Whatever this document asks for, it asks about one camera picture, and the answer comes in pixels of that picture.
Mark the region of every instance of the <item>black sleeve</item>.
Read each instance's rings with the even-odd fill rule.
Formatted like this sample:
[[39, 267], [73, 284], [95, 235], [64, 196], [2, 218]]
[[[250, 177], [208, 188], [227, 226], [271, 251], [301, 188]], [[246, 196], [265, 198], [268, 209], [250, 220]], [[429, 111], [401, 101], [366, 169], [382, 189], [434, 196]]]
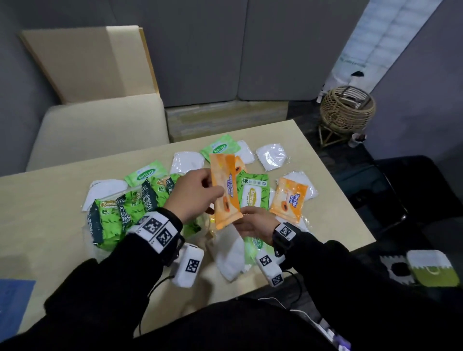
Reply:
[[[173, 213], [164, 208], [156, 211], [169, 218], [178, 232], [182, 230]], [[148, 293], [162, 272], [154, 249], [129, 234], [100, 264], [90, 259], [78, 266], [45, 301], [46, 316], [2, 346], [79, 350], [100, 344], [120, 346], [132, 339], [148, 306]]]
[[461, 315], [369, 270], [339, 242], [323, 244], [306, 232], [292, 241], [286, 260], [304, 277], [323, 318], [354, 349], [442, 346], [458, 335]]

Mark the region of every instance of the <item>blue paper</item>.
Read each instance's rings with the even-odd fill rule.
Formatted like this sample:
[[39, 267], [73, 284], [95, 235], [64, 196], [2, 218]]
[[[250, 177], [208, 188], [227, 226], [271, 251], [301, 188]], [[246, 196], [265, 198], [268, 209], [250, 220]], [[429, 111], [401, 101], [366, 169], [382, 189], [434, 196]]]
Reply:
[[18, 333], [34, 284], [35, 280], [0, 279], [0, 342]]

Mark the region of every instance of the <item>white cable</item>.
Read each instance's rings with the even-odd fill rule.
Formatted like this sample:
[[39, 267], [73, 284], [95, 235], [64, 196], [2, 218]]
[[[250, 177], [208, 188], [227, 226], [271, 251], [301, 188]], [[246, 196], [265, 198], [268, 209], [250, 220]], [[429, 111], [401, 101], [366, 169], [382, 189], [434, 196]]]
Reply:
[[279, 303], [284, 309], [286, 309], [286, 307], [284, 307], [283, 304], [280, 302], [280, 300], [278, 300], [276, 297], [261, 297], [260, 299], [257, 299], [257, 301], [260, 301], [260, 300], [270, 300], [270, 299], [277, 300], [278, 303]]
[[318, 323], [315, 323], [312, 318], [309, 317], [309, 315], [307, 313], [305, 313], [304, 311], [301, 311], [301, 310], [290, 310], [290, 312], [301, 312], [301, 313], [304, 313], [307, 318], [309, 318], [309, 320], [313, 323], [313, 325], [318, 329], [320, 330], [320, 332], [325, 336], [325, 338], [327, 338], [330, 342], [333, 342], [333, 336], [331, 336], [325, 329], [323, 329], [323, 327], [318, 324]]

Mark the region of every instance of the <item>wooden table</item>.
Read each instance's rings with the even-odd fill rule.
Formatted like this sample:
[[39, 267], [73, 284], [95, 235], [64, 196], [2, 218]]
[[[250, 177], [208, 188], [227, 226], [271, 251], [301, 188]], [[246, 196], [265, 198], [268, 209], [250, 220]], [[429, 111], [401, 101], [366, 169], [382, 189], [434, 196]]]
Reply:
[[[307, 174], [319, 195], [305, 202], [303, 213], [320, 241], [338, 240], [349, 250], [374, 241], [294, 121], [230, 135], [246, 141], [252, 150], [270, 143], [283, 146], [291, 161], [269, 172], [272, 187], [276, 187], [276, 179], [292, 170]], [[199, 151], [216, 139], [218, 136], [209, 136], [0, 178], [0, 278], [37, 281], [20, 331], [44, 316], [45, 299], [88, 258], [82, 234], [86, 215], [81, 206], [92, 181], [123, 179], [156, 159], [169, 169], [174, 152]], [[247, 167], [250, 173], [264, 173], [257, 159]], [[143, 332], [265, 284], [257, 267], [229, 283], [206, 253], [193, 288], [178, 288], [166, 282], [153, 293], [142, 323]]]

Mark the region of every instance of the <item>black wrist strap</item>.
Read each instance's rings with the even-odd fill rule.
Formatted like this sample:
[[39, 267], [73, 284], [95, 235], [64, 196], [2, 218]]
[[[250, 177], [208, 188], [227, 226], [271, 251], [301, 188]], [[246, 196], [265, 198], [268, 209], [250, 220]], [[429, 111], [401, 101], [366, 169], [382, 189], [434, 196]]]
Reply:
[[293, 246], [292, 240], [297, 232], [297, 228], [289, 223], [281, 223], [275, 228], [272, 240], [277, 257], [284, 255]]
[[137, 234], [147, 241], [159, 255], [161, 262], [165, 266], [170, 266], [185, 243], [185, 239], [180, 234], [181, 222], [179, 226], [175, 220], [179, 221], [170, 211], [157, 208], [156, 211], [147, 212], [129, 229], [128, 233]]

